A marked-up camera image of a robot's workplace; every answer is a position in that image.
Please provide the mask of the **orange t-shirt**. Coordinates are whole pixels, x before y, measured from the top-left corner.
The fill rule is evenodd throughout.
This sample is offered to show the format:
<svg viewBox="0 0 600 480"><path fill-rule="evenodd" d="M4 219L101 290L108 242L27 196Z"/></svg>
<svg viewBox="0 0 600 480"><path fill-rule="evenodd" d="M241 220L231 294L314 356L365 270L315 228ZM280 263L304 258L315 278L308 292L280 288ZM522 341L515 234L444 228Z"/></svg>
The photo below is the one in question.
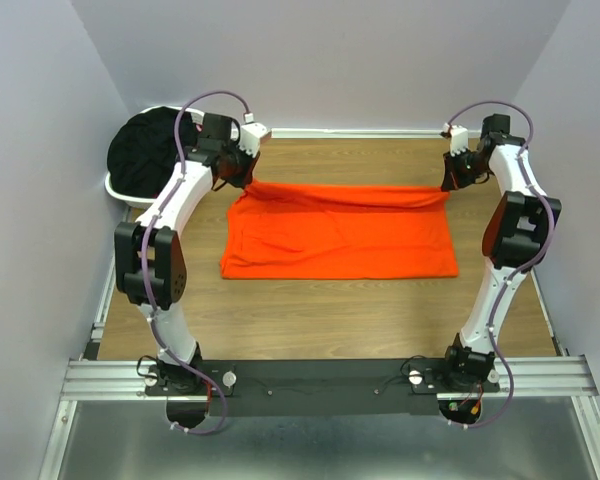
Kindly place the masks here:
<svg viewBox="0 0 600 480"><path fill-rule="evenodd" d="M227 213L225 279L453 278L445 204L430 186L254 182Z"/></svg>

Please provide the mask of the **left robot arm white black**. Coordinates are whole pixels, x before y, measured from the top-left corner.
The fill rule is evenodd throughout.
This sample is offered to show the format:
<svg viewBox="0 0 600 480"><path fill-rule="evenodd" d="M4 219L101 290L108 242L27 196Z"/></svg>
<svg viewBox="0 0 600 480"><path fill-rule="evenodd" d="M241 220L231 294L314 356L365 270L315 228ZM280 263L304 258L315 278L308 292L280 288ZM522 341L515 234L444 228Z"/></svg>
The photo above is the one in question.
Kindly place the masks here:
<svg viewBox="0 0 600 480"><path fill-rule="evenodd" d="M271 133L251 111L241 120L198 110L190 115L199 129L194 145L185 146L180 128L173 128L176 163L170 179L143 214L114 232L116 287L145 316L156 343L157 366L150 377L181 395L200 385L216 389L197 366L199 344L180 304L187 283L184 228L208 193L252 182L261 145Z"/></svg>

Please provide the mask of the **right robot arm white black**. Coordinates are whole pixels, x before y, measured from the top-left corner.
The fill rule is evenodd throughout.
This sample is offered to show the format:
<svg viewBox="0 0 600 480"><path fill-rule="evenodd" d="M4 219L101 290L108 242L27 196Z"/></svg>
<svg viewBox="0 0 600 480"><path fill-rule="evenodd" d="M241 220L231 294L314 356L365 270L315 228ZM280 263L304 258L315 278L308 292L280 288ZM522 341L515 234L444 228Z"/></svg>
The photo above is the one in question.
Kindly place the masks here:
<svg viewBox="0 0 600 480"><path fill-rule="evenodd" d="M468 144L468 130L447 123L441 136L450 141L443 155L441 190L451 192L494 177L501 198L484 231L484 276L468 320L447 348L440 379L460 392L483 383L501 356L498 337L519 286L540 263L551 243L562 210L532 171L528 141L510 134L510 117L483 120L478 146Z"/></svg>

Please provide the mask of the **white laundry basket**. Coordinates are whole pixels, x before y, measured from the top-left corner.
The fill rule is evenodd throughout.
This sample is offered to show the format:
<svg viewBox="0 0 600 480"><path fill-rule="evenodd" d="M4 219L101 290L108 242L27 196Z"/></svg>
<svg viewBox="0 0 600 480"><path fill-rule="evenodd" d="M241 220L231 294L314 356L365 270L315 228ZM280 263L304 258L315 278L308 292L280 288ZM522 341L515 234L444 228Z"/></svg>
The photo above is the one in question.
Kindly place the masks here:
<svg viewBox="0 0 600 480"><path fill-rule="evenodd" d="M175 107L168 108L179 111L174 124L175 143L180 141L183 148L194 147L197 144L197 138L202 129L204 113L200 110L191 108L186 109L186 111L181 111ZM178 150L173 173L156 198L138 198L115 192L111 185L109 172L107 174L107 179L105 180L105 189L111 197L119 199L131 207L147 209L152 205L154 200L161 201L166 198L167 194L172 190L173 184L179 178L184 178L185 181L178 189L178 193L169 199L168 207L170 209L174 209L179 204L189 205L191 208L195 208L201 199L211 191L212 176L210 171L194 163L187 166L186 172L182 173L181 164L179 163L178 158Z"/></svg>

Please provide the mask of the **black garment in basket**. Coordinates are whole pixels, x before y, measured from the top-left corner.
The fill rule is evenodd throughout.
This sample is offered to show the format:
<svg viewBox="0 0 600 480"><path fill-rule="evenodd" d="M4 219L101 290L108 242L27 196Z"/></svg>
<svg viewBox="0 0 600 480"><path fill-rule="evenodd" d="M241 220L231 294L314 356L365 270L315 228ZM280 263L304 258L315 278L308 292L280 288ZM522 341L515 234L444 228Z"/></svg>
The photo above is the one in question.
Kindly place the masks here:
<svg viewBox="0 0 600 480"><path fill-rule="evenodd" d="M176 163L174 124L179 111L158 107L131 117L111 141L107 169L113 190L156 198Z"/></svg>

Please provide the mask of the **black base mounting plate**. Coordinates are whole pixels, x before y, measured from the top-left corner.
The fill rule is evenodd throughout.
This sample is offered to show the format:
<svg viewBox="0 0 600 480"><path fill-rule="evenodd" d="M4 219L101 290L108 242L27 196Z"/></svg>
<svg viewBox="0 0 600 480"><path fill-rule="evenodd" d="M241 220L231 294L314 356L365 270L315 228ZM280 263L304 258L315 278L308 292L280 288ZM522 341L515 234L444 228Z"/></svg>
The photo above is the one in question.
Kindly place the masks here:
<svg viewBox="0 0 600 480"><path fill-rule="evenodd" d="M197 374L157 359L138 364L149 397L164 398L171 421L206 418L411 414L472 424L498 374L456 373L442 358L349 360L199 360Z"/></svg>

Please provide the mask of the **aluminium rail frame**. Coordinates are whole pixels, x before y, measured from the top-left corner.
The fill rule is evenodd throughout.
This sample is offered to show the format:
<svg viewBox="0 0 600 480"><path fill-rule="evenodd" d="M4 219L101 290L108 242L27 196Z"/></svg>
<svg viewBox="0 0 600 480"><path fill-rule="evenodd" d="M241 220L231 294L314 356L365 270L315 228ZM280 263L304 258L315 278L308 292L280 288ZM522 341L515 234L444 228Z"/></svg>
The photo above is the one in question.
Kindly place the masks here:
<svg viewBox="0 0 600 480"><path fill-rule="evenodd" d="M239 191L204 199L185 233L191 326L214 358L336 360L438 354L464 323L482 273L494 183L452 194L456 279L225 281L226 212ZM144 392L149 346L117 293L104 345L69 364L42 469L45 479L600 479L600 410L583 357L550 337L535 279L515 300L503 346L522 371L500 420L475 432L439 417L232 417L185 436Z"/></svg>

